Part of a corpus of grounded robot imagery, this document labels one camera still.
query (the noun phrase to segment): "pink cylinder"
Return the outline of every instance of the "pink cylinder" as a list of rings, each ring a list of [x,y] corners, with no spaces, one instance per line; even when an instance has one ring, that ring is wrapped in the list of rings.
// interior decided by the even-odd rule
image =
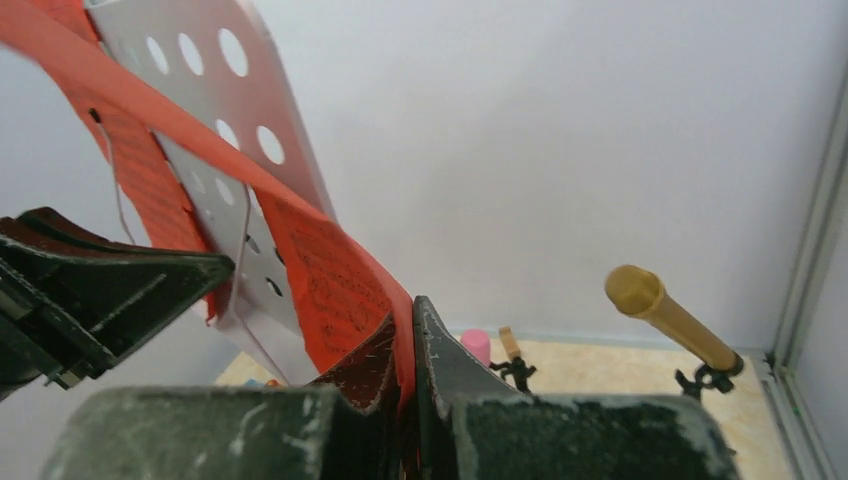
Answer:
[[[485,366],[489,366],[492,361],[492,345],[489,341],[489,334],[483,330],[471,329],[459,337],[459,343],[466,348],[472,355],[477,357]]]

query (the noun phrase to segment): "gold cylinder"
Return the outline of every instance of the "gold cylinder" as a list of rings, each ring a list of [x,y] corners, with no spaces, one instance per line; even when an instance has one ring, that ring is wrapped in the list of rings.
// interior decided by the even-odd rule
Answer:
[[[653,273],[622,265],[610,272],[604,290],[619,312],[647,321],[712,368],[728,371],[736,366],[736,352],[668,296]]]

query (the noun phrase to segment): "orange fabric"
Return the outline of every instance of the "orange fabric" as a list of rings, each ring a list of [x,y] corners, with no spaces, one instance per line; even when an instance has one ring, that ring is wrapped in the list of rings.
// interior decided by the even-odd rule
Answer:
[[[401,401],[415,390],[412,300],[341,228],[194,117],[24,0],[0,2],[0,41],[253,186],[286,261],[306,350],[322,372],[391,313]]]
[[[30,3],[80,39],[99,48],[97,34],[81,0],[30,0]],[[54,69],[45,70],[68,97],[106,156],[105,139],[89,115],[89,109],[94,108],[99,114],[112,142],[118,183],[135,206],[151,245],[166,250],[209,251],[195,224],[191,200],[174,178],[159,144],[144,124],[110,105],[90,88]],[[206,303],[207,315],[211,318],[216,313],[211,295]]]

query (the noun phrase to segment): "metal plate with holes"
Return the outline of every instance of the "metal plate with holes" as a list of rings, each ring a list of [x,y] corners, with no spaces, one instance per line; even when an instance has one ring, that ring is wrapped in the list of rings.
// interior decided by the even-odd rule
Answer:
[[[276,47],[249,1],[90,0],[87,9],[118,63],[334,218]],[[317,371],[304,351],[285,264],[253,192],[157,138],[214,248],[236,259],[246,242],[235,307],[261,347],[234,319],[217,327],[269,371],[293,384],[310,381]]]

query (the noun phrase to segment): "wall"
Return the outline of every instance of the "wall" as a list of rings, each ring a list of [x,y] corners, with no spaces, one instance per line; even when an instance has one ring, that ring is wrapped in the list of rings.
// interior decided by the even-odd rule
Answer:
[[[37,66],[0,47],[0,216],[49,205],[77,224],[125,240],[111,170],[64,96]],[[128,209],[136,239],[144,239]],[[238,353],[201,318],[187,314],[116,370],[63,391],[34,382],[0,403],[4,479],[35,479],[68,416],[110,385],[209,384]]]
[[[845,399],[848,398],[848,223],[833,252],[821,297],[810,323],[796,371],[807,411],[813,419],[830,461],[839,478],[848,478],[848,417]]]
[[[340,222],[451,327],[656,340],[635,263],[771,346],[848,2],[257,3]]]

